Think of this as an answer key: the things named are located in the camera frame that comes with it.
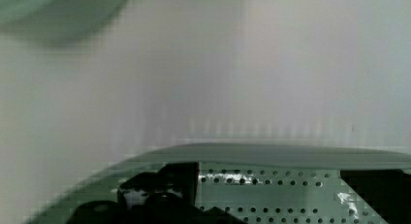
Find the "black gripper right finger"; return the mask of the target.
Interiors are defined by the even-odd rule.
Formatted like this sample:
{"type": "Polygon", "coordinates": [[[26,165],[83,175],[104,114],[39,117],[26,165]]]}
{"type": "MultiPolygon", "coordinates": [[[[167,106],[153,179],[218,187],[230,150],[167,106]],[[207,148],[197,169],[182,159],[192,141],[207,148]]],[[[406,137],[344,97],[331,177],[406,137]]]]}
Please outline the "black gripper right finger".
{"type": "Polygon", "coordinates": [[[341,171],[340,177],[388,224],[410,224],[410,175],[402,170],[341,171]]]}

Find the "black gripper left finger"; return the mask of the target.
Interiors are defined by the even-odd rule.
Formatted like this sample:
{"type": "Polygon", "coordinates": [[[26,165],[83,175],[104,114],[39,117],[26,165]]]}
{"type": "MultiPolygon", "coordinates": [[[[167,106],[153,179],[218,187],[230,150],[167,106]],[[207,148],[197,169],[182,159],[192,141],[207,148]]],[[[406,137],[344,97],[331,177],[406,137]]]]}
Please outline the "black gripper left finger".
{"type": "Polygon", "coordinates": [[[199,164],[173,163],[121,183],[115,201],[76,208],[66,224],[245,224],[220,208],[195,206],[199,164]]]}

